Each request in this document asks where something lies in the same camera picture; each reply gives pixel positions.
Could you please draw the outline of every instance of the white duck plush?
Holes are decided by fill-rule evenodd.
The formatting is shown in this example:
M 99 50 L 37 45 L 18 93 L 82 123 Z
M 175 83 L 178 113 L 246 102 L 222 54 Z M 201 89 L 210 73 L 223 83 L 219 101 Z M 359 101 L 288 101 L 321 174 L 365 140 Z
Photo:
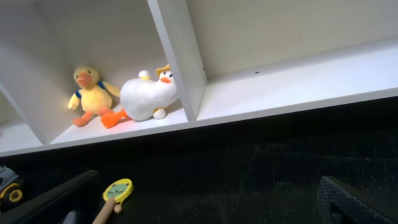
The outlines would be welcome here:
M 138 74 L 139 78 L 127 81 L 120 91 L 120 102 L 123 109 L 117 113 L 107 113 L 101 122 L 106 128 L 113 127 L 123 117 L 130 117 L 134 121 L 143 121 L 153 116 L 155 119 L 166 117 L 164 108 L 177 99 L 177 87 L 170 70 L 170 65 L 158 68 L 157 82 L 150 79 L 147 70 Z

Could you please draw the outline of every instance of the wooden handle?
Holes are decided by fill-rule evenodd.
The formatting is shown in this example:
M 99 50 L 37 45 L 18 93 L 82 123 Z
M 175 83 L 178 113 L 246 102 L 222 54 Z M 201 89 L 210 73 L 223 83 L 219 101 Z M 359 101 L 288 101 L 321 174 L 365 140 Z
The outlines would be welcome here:
M 116 201 L 114 198 L 109 198 L 93 221 L 93 224 L 105 224 L 115 205 Z

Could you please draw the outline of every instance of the black floor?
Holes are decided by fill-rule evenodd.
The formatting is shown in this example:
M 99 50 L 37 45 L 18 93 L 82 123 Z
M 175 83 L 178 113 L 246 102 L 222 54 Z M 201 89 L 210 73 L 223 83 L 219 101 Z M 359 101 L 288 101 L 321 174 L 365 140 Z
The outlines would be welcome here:
M 398 208 L 398 98 L 2 158 L 27 198 L 88 169 L 134 192 L 112 223 L 321 223 L 332 175 Z

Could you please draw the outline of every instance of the blue strap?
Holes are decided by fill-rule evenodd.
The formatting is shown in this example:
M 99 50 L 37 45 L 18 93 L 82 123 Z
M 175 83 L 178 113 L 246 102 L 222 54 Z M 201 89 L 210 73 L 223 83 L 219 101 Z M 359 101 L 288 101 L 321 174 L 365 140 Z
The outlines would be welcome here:
M 79 90 L 76 90 L 75 94 L 76 94 L 77 98 L 81 99 L 81 94 L 79 93 Z
M 98 85 L 99 85 L 99 87 L 101 87 L 103 90 L 106 89 L 105 86 L 104 86 L 104 83 L 103 83 L 102 81 L 99 81 L 99 82 L 98 82 Z

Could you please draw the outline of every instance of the duck's head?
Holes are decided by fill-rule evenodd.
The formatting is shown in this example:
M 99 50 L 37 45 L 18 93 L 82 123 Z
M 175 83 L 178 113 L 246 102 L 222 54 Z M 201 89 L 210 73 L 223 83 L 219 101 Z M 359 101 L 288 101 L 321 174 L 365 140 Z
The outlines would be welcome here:
M 174 77 L 170 69 L 170 65 L 166 65 L 163 68 L 158 68 L 156 70 L 156 74 L 159 76 L 159 82 L 174 85 Z
M 75 70 L 73 77 L 82 88 L 93 88 L 100 80 L 100 75 L 94 68 L 81 67 Z

